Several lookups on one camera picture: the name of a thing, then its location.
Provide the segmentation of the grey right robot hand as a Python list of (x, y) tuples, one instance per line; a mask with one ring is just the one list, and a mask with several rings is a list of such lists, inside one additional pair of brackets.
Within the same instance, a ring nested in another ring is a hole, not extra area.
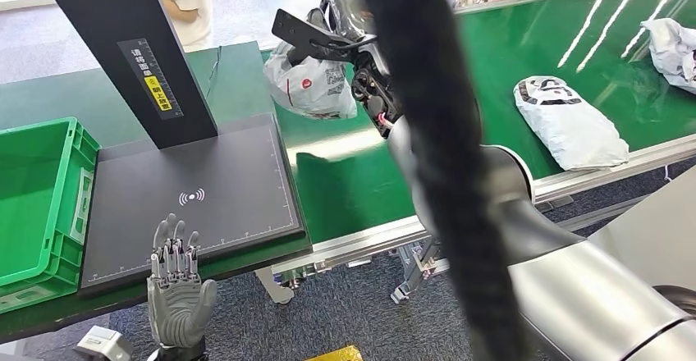
[(349, 62), (357, 67), (371, 67), (381, 75), (391, 74), (378, 48), (373, 14), (364, 0), (321, 0), (306, 20), (341, 37), (337, 42), (313, 45), (308, 52), (310, 57)]

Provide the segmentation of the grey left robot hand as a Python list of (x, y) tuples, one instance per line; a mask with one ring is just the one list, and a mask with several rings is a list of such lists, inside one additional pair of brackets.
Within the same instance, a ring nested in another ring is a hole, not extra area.
[(217, 282), (199, 274), (199, 233), (185, 237), (185, 222), (169, 213), (159, 222), (147, 277), (149, 322), (165, 348), (191, 349), (204, 338), (217, 300)]

